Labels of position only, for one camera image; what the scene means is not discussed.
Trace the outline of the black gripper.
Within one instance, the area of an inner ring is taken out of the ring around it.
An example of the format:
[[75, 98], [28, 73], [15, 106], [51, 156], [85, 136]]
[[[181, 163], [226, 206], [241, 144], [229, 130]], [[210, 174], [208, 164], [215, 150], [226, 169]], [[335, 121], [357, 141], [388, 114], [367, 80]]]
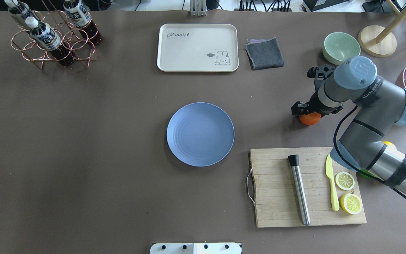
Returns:
[[329, 114], [337, 114], [343, 109], [343, 105], [340, 104], [337, 107], [329, 107], [321, 102], [317, 93], [314, 93], [307, 103], [295, 102], [291, 107], [291, 114], [295, 118], [299, 118], [302, 115], [309, 115], [312, 113], [321, 114], [322, 117]]

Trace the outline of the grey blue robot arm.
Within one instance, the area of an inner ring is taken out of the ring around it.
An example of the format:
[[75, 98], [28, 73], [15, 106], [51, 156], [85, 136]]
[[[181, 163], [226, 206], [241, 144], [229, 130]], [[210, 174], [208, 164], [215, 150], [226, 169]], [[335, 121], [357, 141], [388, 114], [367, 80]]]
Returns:
[[406, 124], [406, 89], [377, 75], [375, 64], [353, 56], [315, 86], [306, 103], [296, 102], [295, 117], [335, 114], [351, 100], [360, 109], [343, 135], [333, 138], [332, 158], [340, 165], [365, 174], [406, 198], [406, 154], [382, 142], [393, 125]]

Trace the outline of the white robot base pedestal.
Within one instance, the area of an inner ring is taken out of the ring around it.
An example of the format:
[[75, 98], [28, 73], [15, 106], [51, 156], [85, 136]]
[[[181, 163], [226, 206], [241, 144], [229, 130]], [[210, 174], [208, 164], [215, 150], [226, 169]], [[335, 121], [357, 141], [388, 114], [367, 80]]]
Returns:
[[156, 243], [150, 254], [242, 254], [241, 243], [202, 242], [202, 243]]

